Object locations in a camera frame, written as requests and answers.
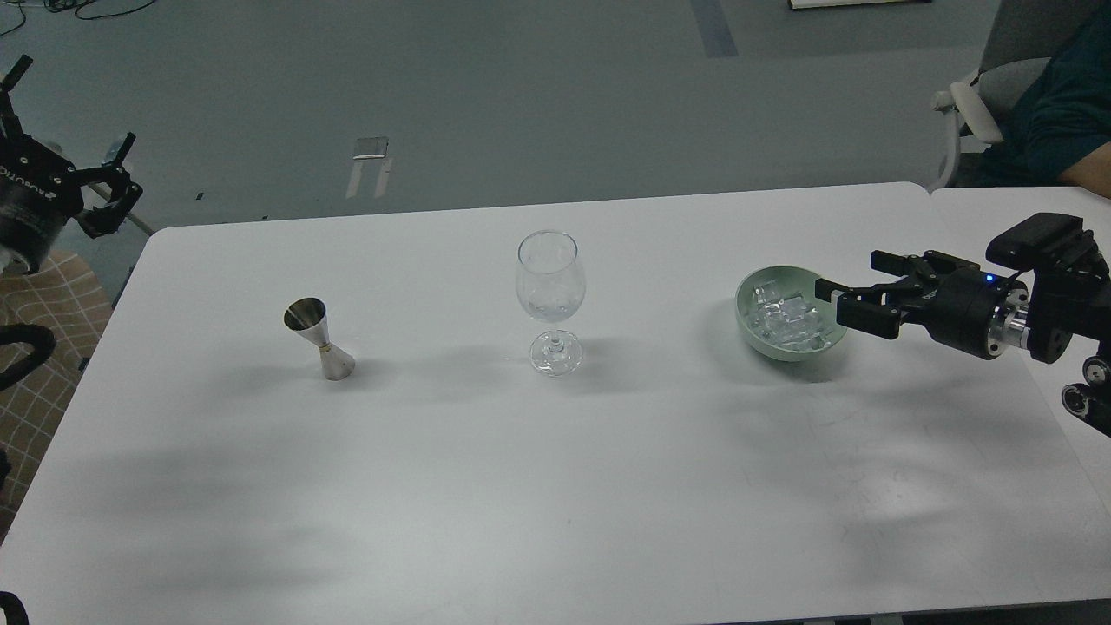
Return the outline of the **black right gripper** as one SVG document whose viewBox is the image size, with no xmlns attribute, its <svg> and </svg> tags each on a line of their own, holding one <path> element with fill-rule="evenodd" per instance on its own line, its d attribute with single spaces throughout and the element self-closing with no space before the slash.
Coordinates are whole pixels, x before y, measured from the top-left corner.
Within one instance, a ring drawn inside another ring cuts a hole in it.
<svg viewBox="0 0 1111 625">
<path fill-rule="evenodd" d="M 1011 345 L 1028 347 L 1030 290 L 1023 281 L 981 272 L 972 261 L 937 250 L 873 250 L 870 266 L 894 280 L 870 288 L 814 281 L 814 296 L 833 305 L 838 325 L 895 339 L 905 321 L 924 326 L 937 343 L 977 359 L 995 359 Z M 921 292 L 902 299 L 911 288 Z"/>
</svg>

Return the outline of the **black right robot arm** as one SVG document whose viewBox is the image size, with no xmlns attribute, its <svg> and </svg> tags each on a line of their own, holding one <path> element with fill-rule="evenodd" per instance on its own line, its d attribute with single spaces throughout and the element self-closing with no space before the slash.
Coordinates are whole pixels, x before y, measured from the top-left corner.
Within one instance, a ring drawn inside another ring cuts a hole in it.
<svg viewBox="0 0 1111 625">
<path fill-rule="evenodd" d="M 1083 379 L 1062 389 L 1061 404 L 1108 435 L 1110 282 L 1094 234 L 1080 216 L 1033 214 L 993 238 L 985 258 L 1003 273 L 937 250 L 875 250 L 871 266 L 892 282 L 848 288 L 815 280 L 814 293 L 833 305 L 841 326 L 895 339 L 913 324 L 937 343 L 977 359 L 995 359 L 1012 345 L 1051 365 L 1072 337 L 1092 339 L 1095 355 L 1083 361 Z"/>
</svg>

